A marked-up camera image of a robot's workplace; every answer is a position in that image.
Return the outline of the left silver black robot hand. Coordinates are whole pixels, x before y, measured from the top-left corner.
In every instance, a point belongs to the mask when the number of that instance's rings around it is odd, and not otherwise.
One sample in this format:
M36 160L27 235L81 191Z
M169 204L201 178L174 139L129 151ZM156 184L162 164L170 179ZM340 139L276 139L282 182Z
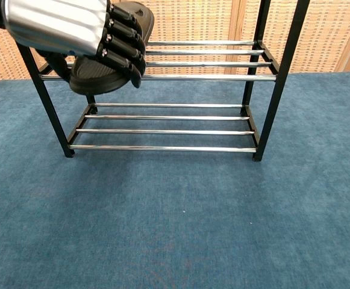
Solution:
M86 57L141 85L147 30L111 1L0 1L0 29L23 46Z

